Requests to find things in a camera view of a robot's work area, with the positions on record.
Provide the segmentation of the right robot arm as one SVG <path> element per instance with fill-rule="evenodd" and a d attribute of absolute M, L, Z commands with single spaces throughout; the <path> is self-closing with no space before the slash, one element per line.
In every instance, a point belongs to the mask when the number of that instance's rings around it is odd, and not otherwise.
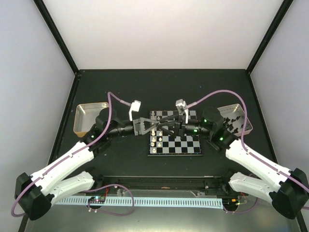
<path fill-rule="evenodd" d="M 156 128 L 169 136 L 204 136 L 225 156 L 256 177 L 240 172 L 219 183 L 220 191 L 230 195 L 234 191 L 253 195 L 270 203 L 282 216 L 296 218 L 309 200 L 309 183 L 306 174 L 296 168 L 290 170 L 248 147 L 243 140 L 231 133 L 225 126 L 224 117 L 215 107 L 206 107 L 201 118 L 191 116 L 188 109 L 180 108 L 170 113 L 152 115 L 158 120 Z"/>

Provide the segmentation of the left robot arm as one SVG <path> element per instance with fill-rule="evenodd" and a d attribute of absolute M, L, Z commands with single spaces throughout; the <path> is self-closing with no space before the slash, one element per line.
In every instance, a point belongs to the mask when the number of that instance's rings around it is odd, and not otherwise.
<path fill-rule="evenodd" d="M 121 120 L 113 109 L 102 109 L 91 129 L 68 152 L 33 174 L 22 173 L 17 177 L 11 215 L 19 216 L 15 208 L 20 205 L 24 211 L 22 217 L 37 220 L 66 197 L 79 192 L 100 192 L 104 182 L 91 171 L 82 171 L 73 177 L 69 174 L 107 149 L 112 137 L 148 133 L 146 123 L 152 130 L 159 122 L 144 117 Z"/>

